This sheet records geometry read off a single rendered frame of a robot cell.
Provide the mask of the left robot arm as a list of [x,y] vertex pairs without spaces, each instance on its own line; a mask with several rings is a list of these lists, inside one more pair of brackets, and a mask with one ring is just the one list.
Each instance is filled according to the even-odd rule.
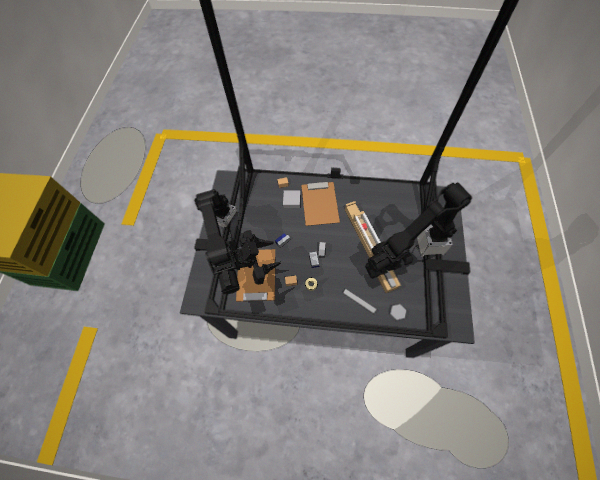
[[[444,209],[438,202],[439,197],[443,193],[443,197],[446,201],[444,208],[447,209]],[[372,253],[374,256],[368,259],[370,268],[374,272],[378,272],[390,265],[390,263],[400,261],[409,253],[409,249],[414,245],[415,239],[429,225],[433,226],[433,228],[429,229],[432,242],[448,241],[447,238],[451,238],[457,231],[453,222],[456,214],[468,206],[471,203],[471,199],[472,196],[459,184],[459,182],[456,184],[451,183],[441,189],[437,199],[432,201],[427,206],[427,209],[403,232],[396,233],[387,241],[383,241],[373,246]],[[375,248],[376,246],[378,249]]]

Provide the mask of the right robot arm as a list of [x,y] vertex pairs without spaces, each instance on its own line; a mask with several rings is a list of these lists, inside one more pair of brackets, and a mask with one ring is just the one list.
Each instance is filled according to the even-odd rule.
[[[208,236],[206,243],[206,258],[209,266],[213,275],[219,274],[222,293],[231,294],[240,289],[236,271],[233,270],[236,268],[236,258],[233,249],[227,245],[225,239],[222,238],[217,221],[217,217],[224,219],[230,210],[230,207],[227,207],[228,199],[226,199],[227,198],[225,195],[219,196],[219,193],[213,189],[196,194],[194,202],[197,209],[202,212]],[[239,259],[240,263],[254,263],[254,258],[259,254],[256,242],[251,242],[249,237],[245,237],[241,238],[239,243],[241,245],[241,249],[237,250],[237,254],[241,254],[242,259]],[[212,264],[215,265],[215,267],[213,267]]]

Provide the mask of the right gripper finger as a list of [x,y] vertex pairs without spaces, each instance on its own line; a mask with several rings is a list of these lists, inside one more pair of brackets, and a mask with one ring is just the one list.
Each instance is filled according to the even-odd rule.
[[[264,274],[266,275],[268,272],[270,272],[272,269],[274,269],[275,267],[277,267],[278,265],[280,265],[281,262],[275,262],[275,263],[271,263],[271,264],[262,264],[263,269],[264,269]],[[266,271],[265,271],[266,269]]]
[[273,242],[273,241],[262,240],[262,239],[259,239],[259,238],[257,238],[257,237],[255,236],[255,234],[253,234],[253,239],[254,239],[254,241],[256,242],[256,246],[257,246],[257,248],[264,247],[264,246],[269,246],[269,245],[272,245],[272,244],[274,244],[274,242]]

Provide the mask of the cream roll of tape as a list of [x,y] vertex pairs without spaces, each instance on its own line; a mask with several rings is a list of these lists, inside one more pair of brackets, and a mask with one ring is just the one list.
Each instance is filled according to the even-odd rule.
[[[314,285],[309,286],[309,283],[314,283]],[[313,291],[317,288],[317,281],[314,278],[308,278],[305,282],[305,286],[309,291]]]

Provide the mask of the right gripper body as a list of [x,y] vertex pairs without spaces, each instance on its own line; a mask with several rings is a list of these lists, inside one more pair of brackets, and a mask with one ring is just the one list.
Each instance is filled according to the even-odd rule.
[[[245,231],[243,233],[243,238],[245,238],[245,237],[249,237],[250,240],[251,240],[251,242],[254,242],[251,230]],[[258,265],[256,257],[254,258],[254,260],[255,260],[256,263],[255,262],[251,263],[251,264],[240,263],[239,259],[242,259],[242,258],[241,258],[241,254],[237,254],[237,250],[234,251],[234,255],[235,255],[235,258],[236,258],[236,262],[235,262],[236,268],[235,269],[240,270],[240,268],[243,268],[243,267],[252,268],[252,266],[253,266],[253,268],[254,268],[254,270],[253,270],[253,278],[254,278],[255,284],[258,284],[258,285],[263,284],[264,283],[264,279],[265,279],[265,274],[264,274],[265,272],[264,272],[263,266],[260,267]]]

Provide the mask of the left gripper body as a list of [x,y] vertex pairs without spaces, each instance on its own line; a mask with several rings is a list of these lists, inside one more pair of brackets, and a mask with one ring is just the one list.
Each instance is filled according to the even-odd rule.
[[[412,263],[412,262],[413,262],[413,257],[412,257],[412,255],[410,254],[410,252],[409,252],[409,253],[408,253],[408,254],[407,254],[407,255],[406,255],[404,258],[402,258],[402,259],[403,259],[403,261],[405,262],[405,265],[408,265],[408,264],[410,264],[410,263]],[[402,259],[401,259],[401,260],[402,260]],[[389,265],[389,266],[387,266],[387,267],[383,268],[382,270],[380,270],[381,272],[380,272],[380,271],[378,271],[378,272],[374,272],[374,271],[373,271],[373,270],[370,268],[370,266],[369,266],[369,264],[368,264],[368,263],[366,263],[366,265],[365,265],[365,268],[366,268],[366,270],[367,270],[367,272],[368,272],[368,274],[369,274],[370,278],[372,278],[372,279],[373,279],[373,278],[375,278],[375,277],[378,277],[378,276],[380,276],[382,272],[384,272],[384,271],[386,271],[386,270],[390,270],[390,269],[392,269],[392,268],[395,268],[395,267],[399,266],[399,263],[401,263],[401,260],[400,260],[399,262],[391,263],[390,265],[392,265],[392,266],[390,266],[390,265]]]

